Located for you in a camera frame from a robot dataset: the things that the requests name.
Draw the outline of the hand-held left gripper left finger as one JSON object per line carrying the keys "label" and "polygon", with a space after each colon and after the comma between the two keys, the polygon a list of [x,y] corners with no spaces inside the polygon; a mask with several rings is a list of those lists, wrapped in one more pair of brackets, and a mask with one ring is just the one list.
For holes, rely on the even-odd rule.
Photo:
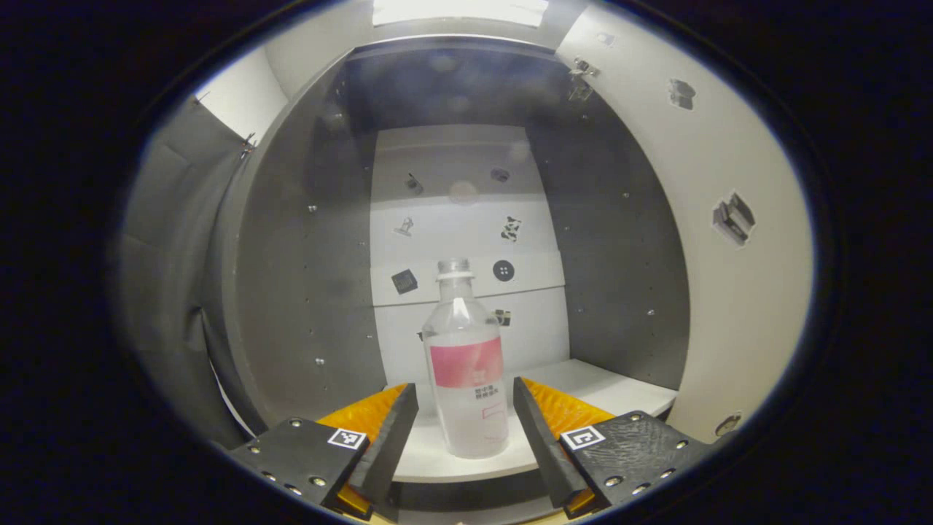
{"label": "hand-held left gripper left finger", "polygon": [[290,416],[230,455],[306,504],[360,521],[393,518],[394,472],[418,411],[416,385],[391,386],[317,421]]}

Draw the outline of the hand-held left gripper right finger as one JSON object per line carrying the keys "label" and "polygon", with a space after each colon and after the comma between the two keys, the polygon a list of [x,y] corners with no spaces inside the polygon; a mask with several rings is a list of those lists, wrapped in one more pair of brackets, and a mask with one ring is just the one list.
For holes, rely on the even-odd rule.
{"label": "hand-held left gripper right finger", "polygon": [[513,402],[547,495],[570,519],[629,508],[712,452],[642,410],[614,416],[530,378],[514,379]]}

